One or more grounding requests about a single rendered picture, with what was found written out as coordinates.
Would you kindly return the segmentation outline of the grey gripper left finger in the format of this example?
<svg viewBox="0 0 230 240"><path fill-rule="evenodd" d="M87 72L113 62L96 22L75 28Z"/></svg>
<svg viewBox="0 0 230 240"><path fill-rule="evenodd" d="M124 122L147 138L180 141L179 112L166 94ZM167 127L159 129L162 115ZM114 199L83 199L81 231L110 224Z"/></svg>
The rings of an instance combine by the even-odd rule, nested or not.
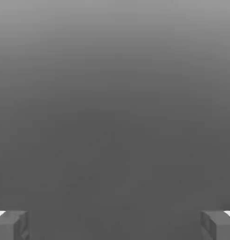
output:
<svg viewBox="0 0 230 240"><path fill-rule="evenodd" d="M29 212L7 210L1 214L0 240L30 240Z"/></svg>

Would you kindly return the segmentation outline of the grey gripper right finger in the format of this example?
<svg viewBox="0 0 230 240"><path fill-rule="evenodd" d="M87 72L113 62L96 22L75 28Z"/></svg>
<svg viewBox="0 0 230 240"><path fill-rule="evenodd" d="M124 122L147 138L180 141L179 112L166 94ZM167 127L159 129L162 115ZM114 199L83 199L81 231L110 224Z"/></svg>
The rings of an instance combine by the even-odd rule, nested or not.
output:
<svg viewBox="0 0 230 240"><path fill-rule="evenodd" d="M202 240L230 240L230 210L200 213Z"/></svg>

